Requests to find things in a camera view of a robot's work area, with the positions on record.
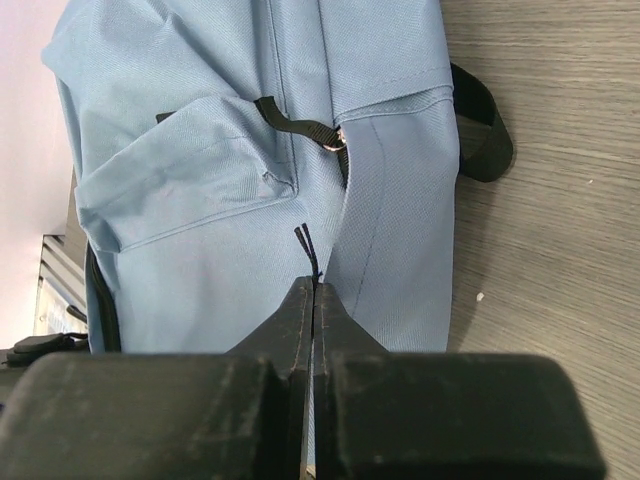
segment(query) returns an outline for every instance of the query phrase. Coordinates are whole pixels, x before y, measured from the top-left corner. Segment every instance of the blue bag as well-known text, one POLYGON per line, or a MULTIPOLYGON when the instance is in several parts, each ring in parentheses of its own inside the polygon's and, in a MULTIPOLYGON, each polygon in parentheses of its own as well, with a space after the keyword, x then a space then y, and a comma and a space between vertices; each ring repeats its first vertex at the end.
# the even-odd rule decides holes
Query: blue bag
POLYGON ((72 0, 43 60, 92 351, 227 351, 309 274, 302 223, 376 340, 445 350, 456 176, 495 180, 512 146, 436 0, 72 0), (466 160, 456 111, 491 126, 466 160))

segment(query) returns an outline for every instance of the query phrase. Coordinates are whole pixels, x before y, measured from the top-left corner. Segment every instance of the gray wooden floor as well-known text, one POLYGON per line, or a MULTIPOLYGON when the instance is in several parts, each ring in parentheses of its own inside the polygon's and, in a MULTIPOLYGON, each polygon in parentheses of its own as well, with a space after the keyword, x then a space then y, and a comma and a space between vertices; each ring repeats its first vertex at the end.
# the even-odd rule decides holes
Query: gray wooden floor
MULTIPOLYGON (((491 87, 517 148, 500 182, 459 182, 451 350, 559 361, 609 478, 637 480, 640 2, 442 8, 453 60, 491 87)), ((66 248, 81 263, 73 202, 70 211, 66 248)))

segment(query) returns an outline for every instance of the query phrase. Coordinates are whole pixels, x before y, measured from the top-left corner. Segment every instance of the pocket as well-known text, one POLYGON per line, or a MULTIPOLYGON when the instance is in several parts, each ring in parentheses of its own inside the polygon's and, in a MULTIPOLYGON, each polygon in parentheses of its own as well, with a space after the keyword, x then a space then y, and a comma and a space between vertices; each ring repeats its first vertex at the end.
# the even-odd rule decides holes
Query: pocket
POLYGON ((439 2, 401 3, 353 0, 323 9, 335 117, 452 86, 439 2))
POLYGON ((81 179, 80 224, 94 248, 118 253, 290 199, 283 140, 251 102, 198 99, 81 179))

